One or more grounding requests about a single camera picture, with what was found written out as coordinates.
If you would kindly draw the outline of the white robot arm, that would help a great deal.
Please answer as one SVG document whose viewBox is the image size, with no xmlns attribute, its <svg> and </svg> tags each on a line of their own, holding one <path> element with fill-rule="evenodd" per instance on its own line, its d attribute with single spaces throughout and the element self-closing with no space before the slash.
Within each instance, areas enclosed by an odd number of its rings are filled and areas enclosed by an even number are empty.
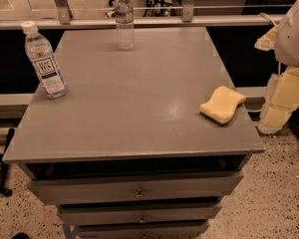
<svg viewBox="0 0 299 239">
<path fill-rule="evenodd" d="M 278 25 L 256 41 L 254 47 L 273 50 L 279 66 L 286 66 L 283 73 L 271 75 L 260 113 L 258 129 L 265 134 L 274 134 L 299 108 L 299 0 Z"/>
</svg>

